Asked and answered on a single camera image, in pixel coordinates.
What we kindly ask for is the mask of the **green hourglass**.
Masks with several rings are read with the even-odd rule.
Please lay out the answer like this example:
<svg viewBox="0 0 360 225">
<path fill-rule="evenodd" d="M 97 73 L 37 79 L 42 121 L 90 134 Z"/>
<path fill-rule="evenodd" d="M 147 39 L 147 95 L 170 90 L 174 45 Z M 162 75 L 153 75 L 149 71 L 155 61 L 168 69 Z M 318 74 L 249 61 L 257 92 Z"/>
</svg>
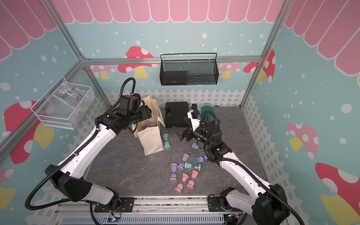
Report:
<svg viewBox="0 0 360 225">
<path fill-rule="evenodd" d="M 201 164 L 197 164 L 197 165 L 192 165 L 189 162 L 185 162 L 184 167 L 186 169 L 195 169 L 196 171 L 200 171 L 201 170 Z"/>
<path fill-rule="evenodd" d="M 169 134 L 167 134 L 167 133 L 165 133 L 165 134 L 163 134 L 163 140 L 164 140 L 164 148 L 165 149 L 170 149 L 171 148 L 171 145 L 170 145 L 170 143 L 169 143 Z"/>
</svg>

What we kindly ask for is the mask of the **black plastic case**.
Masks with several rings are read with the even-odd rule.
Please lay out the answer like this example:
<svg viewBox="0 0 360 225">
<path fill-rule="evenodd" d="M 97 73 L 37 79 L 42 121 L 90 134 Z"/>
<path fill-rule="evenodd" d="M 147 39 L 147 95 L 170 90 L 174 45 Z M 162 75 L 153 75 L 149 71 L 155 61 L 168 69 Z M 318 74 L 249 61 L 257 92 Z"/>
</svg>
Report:
<svg viewBox="0 0 360 225">
<path fill-rule="evenodd" d="M 187 102 L 167 102 L 165 107 L 165 125 L 166 128 L 186 128 L 189 124 L 184 120 L 187 118 L 189 105 Z"/>
</svg>

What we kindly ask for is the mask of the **purple hourglass bottom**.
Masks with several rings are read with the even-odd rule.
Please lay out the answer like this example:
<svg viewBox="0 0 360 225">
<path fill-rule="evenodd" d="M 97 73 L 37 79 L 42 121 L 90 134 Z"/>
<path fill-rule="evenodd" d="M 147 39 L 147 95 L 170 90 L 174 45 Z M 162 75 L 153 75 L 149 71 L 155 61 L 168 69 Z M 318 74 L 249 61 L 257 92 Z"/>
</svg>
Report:
<svg viewBox="0 0 360 225">
<path fill-rule="evenodd" d="M 176 175 L 176 173 L 172 173 L 169 181 L 170 181 L 170 182 L 177 182 L 177 175 Z"/>
</svg>

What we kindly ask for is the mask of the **purple hourglass top cluster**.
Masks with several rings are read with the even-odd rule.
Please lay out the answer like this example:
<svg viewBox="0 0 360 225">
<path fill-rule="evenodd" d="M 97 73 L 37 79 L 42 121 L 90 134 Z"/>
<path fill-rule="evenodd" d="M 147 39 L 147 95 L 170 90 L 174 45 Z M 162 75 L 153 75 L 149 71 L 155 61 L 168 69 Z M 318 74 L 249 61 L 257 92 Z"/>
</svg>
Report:
<svg viewBox="0 0 360 225">
<path fill-rule="evenodd" d="M 157 126 L 158 126 L 157 123 L 146 121 L 143 124 L 142 129 L 146 129 L 146 128 L 150 128 L 150 127 L 157 127 Z"/>
</svg>

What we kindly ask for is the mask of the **black bit holder strip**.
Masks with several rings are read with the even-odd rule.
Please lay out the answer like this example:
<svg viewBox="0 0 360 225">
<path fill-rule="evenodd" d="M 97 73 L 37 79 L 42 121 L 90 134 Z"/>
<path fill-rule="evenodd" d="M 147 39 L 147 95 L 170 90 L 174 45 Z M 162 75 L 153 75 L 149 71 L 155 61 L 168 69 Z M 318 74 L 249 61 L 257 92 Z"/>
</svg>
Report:
<svg viewBox="0 0 360 225">
<path fill-rule="evenodd" d="M 198 110 L 198 107 L 197 107 L 197 104 L 195 104 L 195 103 L 192 104 L 192 105 L 191 105 L 191 110 L 192 110 L 192 112 L 199 111 L 199 110 Z"/>
</svg>

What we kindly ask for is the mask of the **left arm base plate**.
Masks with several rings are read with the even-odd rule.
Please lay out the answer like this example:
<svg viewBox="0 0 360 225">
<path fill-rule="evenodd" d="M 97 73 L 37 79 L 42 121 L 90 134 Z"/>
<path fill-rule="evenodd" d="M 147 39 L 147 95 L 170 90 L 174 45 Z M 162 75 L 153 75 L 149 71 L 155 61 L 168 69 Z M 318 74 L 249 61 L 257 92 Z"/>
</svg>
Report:
<svg viewBox="0 0 360 225">
<path fill-rule="evenodd" d="M 135 205 L 134 197 L 115 197 L 110 203 L 106 205 L 98 204 L 95 206 L 96 213 L 105 212 L 132 212 Z"/>
</svg>

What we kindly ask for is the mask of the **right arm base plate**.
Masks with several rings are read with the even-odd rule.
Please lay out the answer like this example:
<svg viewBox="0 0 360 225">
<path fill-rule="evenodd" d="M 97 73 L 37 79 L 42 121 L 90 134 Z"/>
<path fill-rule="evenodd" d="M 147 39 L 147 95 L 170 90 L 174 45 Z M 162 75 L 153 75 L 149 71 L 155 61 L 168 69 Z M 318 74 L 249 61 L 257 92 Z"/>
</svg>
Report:
<svg viewBox="0 0 360 225">
<path fill-rule="evenodd" d="M 225 198 L 215 195 L 207 196 L 209 212 L 242 212 L 242 210 L 233 208 Z"/>
</svg>

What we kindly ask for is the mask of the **black box in basket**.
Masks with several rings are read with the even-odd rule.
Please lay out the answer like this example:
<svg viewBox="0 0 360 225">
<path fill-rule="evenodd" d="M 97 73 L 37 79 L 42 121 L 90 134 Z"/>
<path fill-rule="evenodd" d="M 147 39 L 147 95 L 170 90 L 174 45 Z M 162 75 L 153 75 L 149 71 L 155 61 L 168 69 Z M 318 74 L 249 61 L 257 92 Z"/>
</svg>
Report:
<svg viewBox="0 0 360 225">
<path fill-rule="evenodd" d="M 160 82 L 162 86 L 187 85 L 187 71 L 165 71 L 160 73 Z"/>
</svg>

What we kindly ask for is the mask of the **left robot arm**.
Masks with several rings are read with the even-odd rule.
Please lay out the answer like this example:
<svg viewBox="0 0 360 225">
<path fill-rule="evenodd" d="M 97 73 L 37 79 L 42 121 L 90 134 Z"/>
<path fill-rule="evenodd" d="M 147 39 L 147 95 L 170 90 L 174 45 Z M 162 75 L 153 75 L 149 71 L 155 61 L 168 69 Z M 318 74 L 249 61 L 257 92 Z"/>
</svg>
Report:
<svg viewBox="0 0 360 225">
<path fill-rule="evenodd" d="M 65 202 L 87 202 L 90 205 L 101 204 L 108 211 L 117 211 L 122 202 L 119 194 L 108 188 L 87 181 L 83 175 L 86 169 L 101 150 L 121 131 L 129 129 L 135 132 L 139 122 L 152 116 L 151 109 L 138 93 L 135 93 L 136 80 L 131 77 L 124 81 L 116 103 L 105 113 L 95 118 L 95 127 L 89 136 L 57 166 L 46 169 L 46 177 L 31 191 L 24 207 L 35 211 Z M 65 199 L 32 205 L 36 193 L 50 181 L 53 186 L 66 196 Z"/>
</svg>

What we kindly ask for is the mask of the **blue hourglass right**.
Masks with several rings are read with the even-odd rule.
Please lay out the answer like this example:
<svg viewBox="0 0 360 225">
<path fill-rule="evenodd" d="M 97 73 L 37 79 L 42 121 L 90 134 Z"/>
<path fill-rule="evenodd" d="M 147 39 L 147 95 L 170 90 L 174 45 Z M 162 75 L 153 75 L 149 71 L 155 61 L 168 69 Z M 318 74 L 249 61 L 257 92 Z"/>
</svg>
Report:
<svg viewBox="0 0 360 225">
<path fill-rule="evenodd" d="M 196 162 L 197 164 L 201 164 L 202 162 L 204 162 L 205 160 L 207 160 L 208 158 L 205 156 L 199 156 L 199 157 L 196 157 Z"/>
</svg>

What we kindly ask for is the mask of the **green rubber glove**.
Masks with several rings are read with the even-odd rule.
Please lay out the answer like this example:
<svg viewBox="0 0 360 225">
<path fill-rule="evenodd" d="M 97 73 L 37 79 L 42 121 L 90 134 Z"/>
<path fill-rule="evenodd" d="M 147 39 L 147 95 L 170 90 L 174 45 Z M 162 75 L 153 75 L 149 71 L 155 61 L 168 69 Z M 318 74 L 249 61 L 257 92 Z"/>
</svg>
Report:
<svg viewBox="0 0 360 225">
<path fill-rule="evenodd" d="M 211 105 L 204 105 L 201 108 L 201 115 L 203 115 L 205 112 L 212 112 L 213 114 L 215 114 L 215 110 Z M 213 119 L 213 116 L 210 113 L 207 113 L 204 119 L 206 122 L 210 122 Z"/>
</svg>

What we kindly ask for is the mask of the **cream canvas tote bag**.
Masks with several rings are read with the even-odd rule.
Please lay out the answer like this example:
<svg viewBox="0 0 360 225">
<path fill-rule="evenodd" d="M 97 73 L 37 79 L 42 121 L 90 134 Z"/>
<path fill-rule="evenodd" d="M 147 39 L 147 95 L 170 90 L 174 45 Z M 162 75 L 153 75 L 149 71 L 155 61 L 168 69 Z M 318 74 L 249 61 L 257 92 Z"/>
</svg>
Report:
<svg viewBox="0 0 360 225">
<path fill-rule="evenodd" d="M 138 123 L 134 136 L 139 139 L 144 149 L 145 156 L 148 156 L 164 150 L 162 136 L 160 134 L 160 125 L 165 127 L 165 123 L 157 100 L 152 99 L 150 96 L 147 96 L 143 100 L 152 110 L 152 116 L 151 118 Z M 143 129 L 142 126 L 146 121 L 157 123 L 157 127 Z"/>
</svg>

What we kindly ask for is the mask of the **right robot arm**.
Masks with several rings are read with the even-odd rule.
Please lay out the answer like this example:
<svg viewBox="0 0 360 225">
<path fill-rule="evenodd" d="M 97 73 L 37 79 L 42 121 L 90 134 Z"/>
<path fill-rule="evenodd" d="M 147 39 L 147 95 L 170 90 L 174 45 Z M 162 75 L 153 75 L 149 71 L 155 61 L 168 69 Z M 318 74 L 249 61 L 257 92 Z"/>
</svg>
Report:
<svg viewBox="0 0 360 225">
<path fill-rule="evenodd" d="M 215 113 L 199 113 L 191 109 L 184 120 L 189 126 L 179 133 L 179 139 L 188 142 L 195 139 L 202 143 L 201 150 L 208 161 L 229 172 L 247 191 L 247 194 L 243 194 L 234 188 L 225 190 L 220 195 L 225 206 L 251 214 L 258 225 L 280 225 L 290 215 L 300 225 L 304 224 L 300 215 L 287 203 L 284 189 L 256 175 L 225 144 L 219 127 L 220 120 Z"/>
</svg>

